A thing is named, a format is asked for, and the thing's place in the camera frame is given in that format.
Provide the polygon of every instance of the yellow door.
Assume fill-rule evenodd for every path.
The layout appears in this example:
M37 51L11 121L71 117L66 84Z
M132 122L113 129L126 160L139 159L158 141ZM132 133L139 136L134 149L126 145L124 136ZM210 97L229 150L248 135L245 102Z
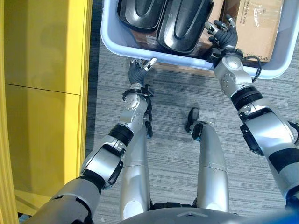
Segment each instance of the yellow door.
M3 61L3 12L4 1L0 0L0 224L17 224L18 217L14 199L6 119Z
M18 211L34 214L77 175L79 97L6 84Z
M5 1L7 84L80 95L82 41L90 9L85 2Z
M84 160L92 1L1 3L14 192L33 215Z

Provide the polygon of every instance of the robot forearm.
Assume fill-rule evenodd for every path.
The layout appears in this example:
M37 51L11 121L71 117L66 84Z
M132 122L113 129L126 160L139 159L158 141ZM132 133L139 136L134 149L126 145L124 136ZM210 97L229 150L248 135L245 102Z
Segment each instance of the robot forearm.
M80 177L64 185L27 224L93 223L102 189L115 184L123 167L121 158L126 146L143 126L148 104L138 95L141 88L141 84L131 85L120 121L85 159Z
M223 57L214 73L223 93L238 111L248 146L266 157L283 197L288 200L299 186L299 150L289 123L253 86L240 58Z

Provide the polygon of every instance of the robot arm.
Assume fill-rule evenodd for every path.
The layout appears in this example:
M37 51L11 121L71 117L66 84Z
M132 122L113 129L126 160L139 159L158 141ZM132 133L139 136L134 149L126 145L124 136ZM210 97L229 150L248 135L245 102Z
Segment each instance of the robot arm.
M131 87L124 93L124 110L120 121L102 138L99 146L85 159L80 176L65 184L26 224L92 224L101 191L115 184L126 147L143 126L148 103L148 88L143 87L147 72L157 61L150 60L144 67L133 60L130 65Z
M215 66L214 73L222 92L238 111L243 122L241 131L249 148L266 157L287 205L298 206L299 149L294 144L291 126L264 99L253 85L251 76L243 70L242 55L235 49L235 23L229 15L227 19L230 29L220 21L214 21L215 25L205 23L209 33L214 35L210 40L218 44L221 51L221 59Z

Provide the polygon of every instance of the plastic bin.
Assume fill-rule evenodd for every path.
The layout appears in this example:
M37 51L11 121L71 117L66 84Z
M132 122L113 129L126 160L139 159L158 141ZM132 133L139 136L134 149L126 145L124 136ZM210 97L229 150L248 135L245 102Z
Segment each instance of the plastic bin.
M117 13L117 0L104 2L101 37L104 45L113 53L120 56L141 58L149 60L156 57L159 62L188 66L203 70L212 70L213 65L205 60L185 56L178 56L140 49L135 42L129 28L119 20ZM285 0L278 34L271 60L262 66L260 78L271 79L283 74L290 65L299 31L299 1ZM254 76L255 68L244 67L244 70Z

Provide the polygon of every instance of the cardboard box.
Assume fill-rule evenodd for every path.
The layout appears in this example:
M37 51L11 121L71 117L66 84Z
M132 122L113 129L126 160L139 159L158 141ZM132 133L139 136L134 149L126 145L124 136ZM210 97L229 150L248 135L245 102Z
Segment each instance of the cardboard box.
M222 6L224 0L213 0L214 5L211 11L211 14L208 18L208 21L213 22L214 20L218 20L220 18ZM159 52L164 52L164 49L158 44L157 41L157 31L152 33L140 33L137 31L131 31L134 38L136 39L138 45L142 49L154 50ZM209 42L209 35L207 30L204 29L199 41L196 44L194 51L186 56L189 57L201 57L211 46L211 42Z
M237 48L244 56L271 58L280 22L283 0L226 0L223 15L236 21Z

